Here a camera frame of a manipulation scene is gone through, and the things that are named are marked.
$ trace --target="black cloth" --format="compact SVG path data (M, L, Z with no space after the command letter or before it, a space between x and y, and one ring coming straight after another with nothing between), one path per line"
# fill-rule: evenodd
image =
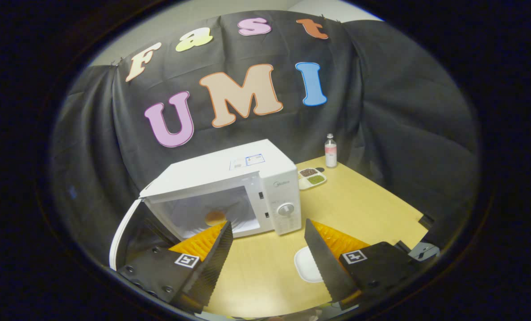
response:
M243 36L237 23L261 17L272 30ZM311 37L298 19L323 25L329 39ZM188 31L210 27L212 41L177 52ZM131 57L160 49L145 71L125 78ZM298 62L314 62L327 102L305 106ZM247 69L268 63L279 112L214 128L214 109L202 77L227 73L243 84ZM180 129L168 99L190 92L194 134L166 148L156 140L145 110L163 103L172 132ZM473 202L478 144L473 111L448 73L425 50L385 22L339 23L297 12L257 11L218 16L168 30L137 44L116 66L82 72L58 115L51 179L71 236L108 262L114 232L139 191L170 164L256 140L269 139L294 163L324 154L333 133L338 160L435 220L427 238L445 245Z

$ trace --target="yellow letter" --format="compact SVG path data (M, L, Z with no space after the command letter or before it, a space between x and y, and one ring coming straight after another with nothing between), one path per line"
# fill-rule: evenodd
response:
M214 114L212 126L220 128L236 121L236 116L228 112L226 102L243 118L249 116L252 98L256 99L253 109L256 115L267 115L278 112L283 104L275 95L274 84L271 82L272 65L260 64L249 67L245 74L244 85L240 87L225 73L215 73L200 79L200 85L205 86L210 93Z
M131 63L131 70L129 71L129 75L127 76L127 79L125 81L130 81L134 77L140 75L143 71L145 71L145 68L143 67L143 63L145 65L151 61L151 58L153 57L153 51L160 48L162 43L157 42L154 45L151 45L147 49L144 49L143 51L139 52L135 57L132 57L131 60L133 61Z
M176 45L176 51L185 51L195 45L204 45L212 40L210 35L210 28L204 27L196 30L192 30L184 36L180 37L180 43Z

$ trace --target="purple letter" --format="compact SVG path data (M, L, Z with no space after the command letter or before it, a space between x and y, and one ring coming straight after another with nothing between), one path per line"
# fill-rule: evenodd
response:
M264 18L242 20L237 24L237 26L241 28L238 32L241 35L267 34L271 31L271 27L264 25L266 22L267 20Z
M166 128L166 123L162 116L164 104L155 104L145 111L145 117L149 118L155 137L163 146L175 148L188 142L192 134L194 134L194 123L192 122L192 116L190 116L190 110L188 110L188 104L186 104L188 97L190 97L188 91L181 91L168 100L176 108L178 119L182 126L180 132L176 134L172 134Z

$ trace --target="microwave button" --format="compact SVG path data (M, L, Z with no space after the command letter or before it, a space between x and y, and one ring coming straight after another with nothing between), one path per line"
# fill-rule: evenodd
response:
M286 203L278 208L278 214L282 217L288 217L294 212L294 209L295 208L292 204Z

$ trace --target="bottle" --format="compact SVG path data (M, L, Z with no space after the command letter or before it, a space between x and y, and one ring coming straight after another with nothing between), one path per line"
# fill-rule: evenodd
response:
M325 165L337 166L337 143L333 140L333 134L328 134L325 142Z

